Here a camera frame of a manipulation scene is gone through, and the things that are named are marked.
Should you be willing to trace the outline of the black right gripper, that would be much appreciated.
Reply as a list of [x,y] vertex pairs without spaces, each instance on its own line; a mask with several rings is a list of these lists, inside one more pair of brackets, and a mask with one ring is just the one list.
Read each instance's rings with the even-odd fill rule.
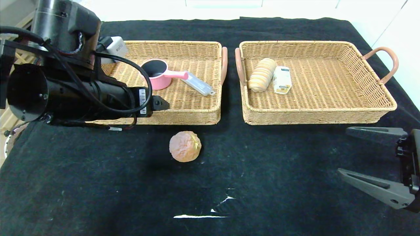
[[396,146],[396,157],[400,160],[401,183],[367,176],[339,168],[341,179],[392,207],[413,213],[420,211],[420,130],[413,129],[408,135],[402,128],[348,127],[346,134],[372,141],[384,146]]

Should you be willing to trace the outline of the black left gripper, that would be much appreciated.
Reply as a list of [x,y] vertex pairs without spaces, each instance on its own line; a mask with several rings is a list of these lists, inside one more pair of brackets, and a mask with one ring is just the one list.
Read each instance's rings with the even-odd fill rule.
[[110,85],[105,90],[105,104],[112,109],[129,110],[138,109],[136,112],[110,112],[112,119],[119,118],[148,118],[153,111],[167,110],[170,104],[161,96],[150,94],[147,87],[119,87]]

